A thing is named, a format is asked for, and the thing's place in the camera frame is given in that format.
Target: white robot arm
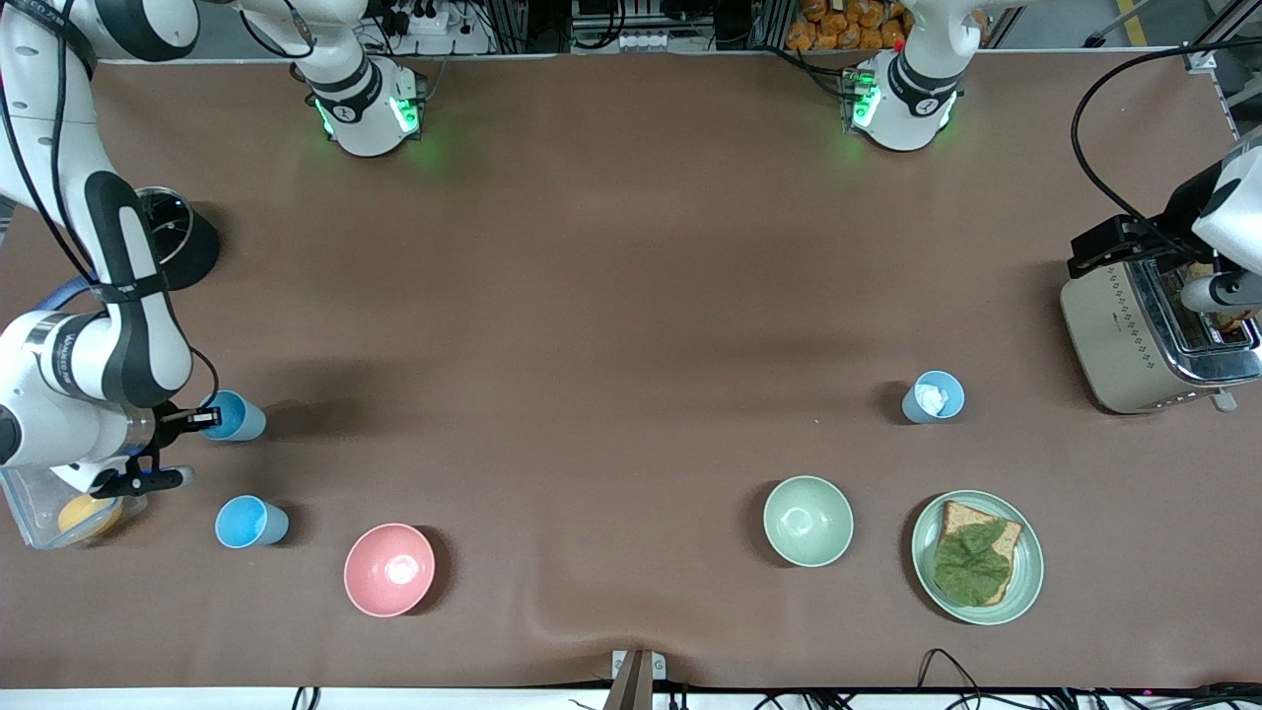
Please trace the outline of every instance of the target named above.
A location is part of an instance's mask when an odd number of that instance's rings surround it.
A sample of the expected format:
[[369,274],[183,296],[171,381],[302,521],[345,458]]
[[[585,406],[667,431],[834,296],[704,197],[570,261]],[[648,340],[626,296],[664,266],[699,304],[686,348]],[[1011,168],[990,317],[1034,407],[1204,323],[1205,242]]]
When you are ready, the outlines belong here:
[[1203,313],[1262,308],[1262,129],[1227,156],[1179,185],[1152,217],[1160,235],[1119,214],[1073,240],[1073,277],[1119,261],[1156,259],[1161,271],[1200,261],[1214,274],[1190,277],[1180,300]]
[[859,69],[876,76],[857,102],[854,127],[891,150],[919,150],[950,116],[964,69],[982,43],[973,10],[1012,6],[1011,0],[904,0],[915,24],[902,50],[885,49]]
[[203,0],[231,5],[246,29],[293,59],[316,95],[329,134],[347,153],[381,155],[419,136],[416,74],[387,57],[369,57],[353,28],[367,0]]
[[1219,259],[1219,272],[1188,282],[1184,305],[1205,313],[1262,308],[1262,132],[1246,135],[1218,168],[1191,231]]
[[30,311],[0,334],[0,467],[49,468],[80,491],[109,491],[162,434],[154,410],[173,410],[192,359],[140,203],[101,145],[90,73],[97,48],[148,61],[187,54],[197,8],[193,0],[0,6],[0,192],[68,227],[103,305]]

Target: blue plastic cup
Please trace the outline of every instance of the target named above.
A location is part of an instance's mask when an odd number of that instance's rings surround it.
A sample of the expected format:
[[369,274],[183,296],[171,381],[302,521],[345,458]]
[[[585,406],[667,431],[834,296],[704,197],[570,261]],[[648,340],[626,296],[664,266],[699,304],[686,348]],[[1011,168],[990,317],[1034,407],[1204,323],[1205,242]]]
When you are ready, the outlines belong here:
[[[920,406],[920,402],[916,400],[917,386],[936,387],[943,392],[943,395],[946,396],[946,402],[940,412],[934,415]],[[959,381],[950,373],[944,373],[941,371],[930,371],[916,378],[915,385],[911,386],[906,397],[902,399],[902,414],[917,425],[933,425],[943,420],[949,420],[955,415],[959,415],[959,411],[963,409],[964,386],[959,385]]]
[[220,409],[220,424],[202,430],[202,436],[211,441],[251,441],[268,429],[268,416],[262,410],[231,390],[221,390],[213,399],[202,402],[202,407]]
[[289,532],[289,516],[254,496],[239,496],[220,508],[215,537],[231,550],[275,545]]

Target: bread slice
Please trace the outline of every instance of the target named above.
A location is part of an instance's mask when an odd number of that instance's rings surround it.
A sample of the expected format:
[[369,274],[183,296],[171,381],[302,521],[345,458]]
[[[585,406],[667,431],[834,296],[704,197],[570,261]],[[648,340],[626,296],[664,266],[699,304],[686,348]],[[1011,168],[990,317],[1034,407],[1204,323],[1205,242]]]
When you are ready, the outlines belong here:
[[[946,508],[943,511],[943,537],[958,531],[964,526],[974,526],[977,523],[989,523],[991,521],[1000,520],[998,516],[991,516],[989,513],[983,513],[977,508],[969,508],[963,503],[955,503],[954,501],[946,502]],[[1008,525],[1003,528],[1003,535],[1000,540],[994,541],[991,550],[1002,555],[1008,564],[1012,564],[1012,559],[1017,550],[1017,538],[1021,537],[1021,523],[1008,521]],[[994,593],[994,597],[988,599],[982,607],[994,607],[1003,600],[1003,595],[1008,591],[1008,584],[1012,581],[1012,575],[1003,583],[1000,591]]]

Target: white tissue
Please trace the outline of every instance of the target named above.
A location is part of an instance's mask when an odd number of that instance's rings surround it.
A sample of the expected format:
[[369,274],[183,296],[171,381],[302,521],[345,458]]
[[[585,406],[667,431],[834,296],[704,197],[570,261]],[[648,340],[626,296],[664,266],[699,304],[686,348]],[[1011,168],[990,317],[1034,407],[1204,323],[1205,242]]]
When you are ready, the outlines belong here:
[[950,400],[946,393],[931,385],[917,385],[916,386],[916,405],[925,412],[938,416],[946,407],[946,401]]

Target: sandwich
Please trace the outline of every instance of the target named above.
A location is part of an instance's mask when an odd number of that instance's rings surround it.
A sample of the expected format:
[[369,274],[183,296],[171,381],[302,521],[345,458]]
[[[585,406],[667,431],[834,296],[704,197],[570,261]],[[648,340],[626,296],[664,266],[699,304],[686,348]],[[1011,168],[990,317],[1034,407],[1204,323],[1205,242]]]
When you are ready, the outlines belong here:
[[963,607],[994,607],[1012,581],[1021,525],[948,501],[934,551],[934,584]]

